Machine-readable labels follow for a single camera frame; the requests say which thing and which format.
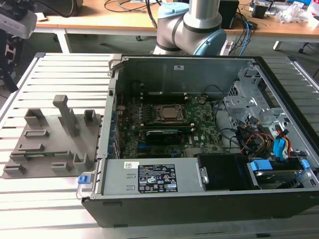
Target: blue cable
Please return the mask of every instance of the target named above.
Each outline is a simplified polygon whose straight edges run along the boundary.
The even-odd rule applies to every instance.
[[[248,22],[247,22],[245,19],[243,19],[243,21],[246,23],[246,26],[247,26],[247,34],[246,34],[246,39],[245,39],[244,46],[243,46],[243,48],[241,49],[241,52],[240,52],[239,56],[241,56],[241,55],[243,54],[243,52],[245,51],[245,49],[246,49],[247,41],[248,41],[248,35],[249,35],[249,25],[248,25]]]

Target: warning label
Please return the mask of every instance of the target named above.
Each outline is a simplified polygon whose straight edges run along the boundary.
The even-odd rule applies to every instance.
[[[138,189],[140,193],[177,192],[175,165],[139,165]]]

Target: wooden desk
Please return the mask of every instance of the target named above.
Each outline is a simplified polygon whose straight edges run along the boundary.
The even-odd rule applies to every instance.
[[[57,34],[63,53],[70,53],[71,49],[67,34],[98,34],[98,35],[147,35],[156,36],[148,14],[141,12],[111,12],[104,8],[105,0],[84,0],[81,12],[78,16],[63,18],[59,16],[48,17],[49,21],[39,22],[35,32],[51,32]],[[254,38],[260,37],[271,41],[297,41],[297,42],[319,42],[319,28],[311,29],[307,23],[284,23],[278,22],[274,16],[266,16],[265,19],[251,17],[247,11],[250,0],[240,0],[242,14],[250,21],[258,24],[254,32]],[[137,3],[126,3],[126,8],[141,6]],[[107,5],[113,10],[120,10],[113,2]],[[154,18],[157,17],[159,6],[151,6]],[[233,29],[226,30],[229,38],[241,34],[242,24],[235,21]]]

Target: blue latch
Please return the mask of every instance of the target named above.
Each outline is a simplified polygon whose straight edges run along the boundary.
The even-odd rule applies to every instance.
[[[255,159],[250,163],[253,171],[273,170],[269,160],[267,159]]]
[[[282,138],[275,139],[273,151],[274,151],[274,155],[277,158],[280,158],[280,161],[285,161],[284,156],[283,156],[285,145],[286,145],[286,142],[284,139],[282,139]]]
[[[310,168],[310,164],[308,163],[308,161],[306,159],[301,160],[301,164],[304,167],[304,169],[306,170],[307,168]]]
[[[90,175],[80,175],[78,177],[78,184],[90,184],[91,176]]]

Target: white table leg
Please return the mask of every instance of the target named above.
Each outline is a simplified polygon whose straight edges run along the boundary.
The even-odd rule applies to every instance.
[[[60,46],[63,53],[72,53],[68,34],[64,28],[58,28],[54,30],[55,34],[58,36]]]
[[[105,43],[105,35],[98,35],[98,41],[100,45]]]
[[[276,41],[276,43],[275,43],[275,45],[274,45],[274,47],[273,47],[273,50],[274,50],[274,51],[279,50],[279,47],[280,47],[281,43],[282,43],[282,41]]]

